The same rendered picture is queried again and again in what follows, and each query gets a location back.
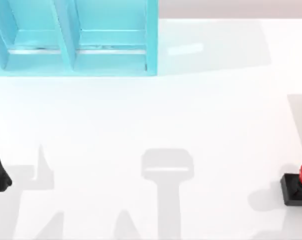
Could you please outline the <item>red and black stapler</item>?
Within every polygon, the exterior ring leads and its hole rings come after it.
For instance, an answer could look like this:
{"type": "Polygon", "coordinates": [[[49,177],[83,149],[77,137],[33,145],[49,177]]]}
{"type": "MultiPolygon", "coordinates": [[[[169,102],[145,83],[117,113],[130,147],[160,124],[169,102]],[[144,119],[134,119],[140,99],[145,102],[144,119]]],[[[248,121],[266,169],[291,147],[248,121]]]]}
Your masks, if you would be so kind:
{"type": "Polygon", "coordinates": [[[302,165],[299,173],[284,173],[280,185],[284,204],[302,207],[302,165]]]}

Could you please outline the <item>light blue rack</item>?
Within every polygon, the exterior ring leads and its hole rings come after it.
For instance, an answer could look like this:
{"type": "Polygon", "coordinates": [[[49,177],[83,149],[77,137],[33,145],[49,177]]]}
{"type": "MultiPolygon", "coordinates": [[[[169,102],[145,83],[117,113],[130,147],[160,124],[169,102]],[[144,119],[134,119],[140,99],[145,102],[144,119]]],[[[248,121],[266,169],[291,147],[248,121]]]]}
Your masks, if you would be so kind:
{"type": "Polygon", "coordinates": [[[0,77],[155,76],[159,0],[0,0],[0,77]]]}

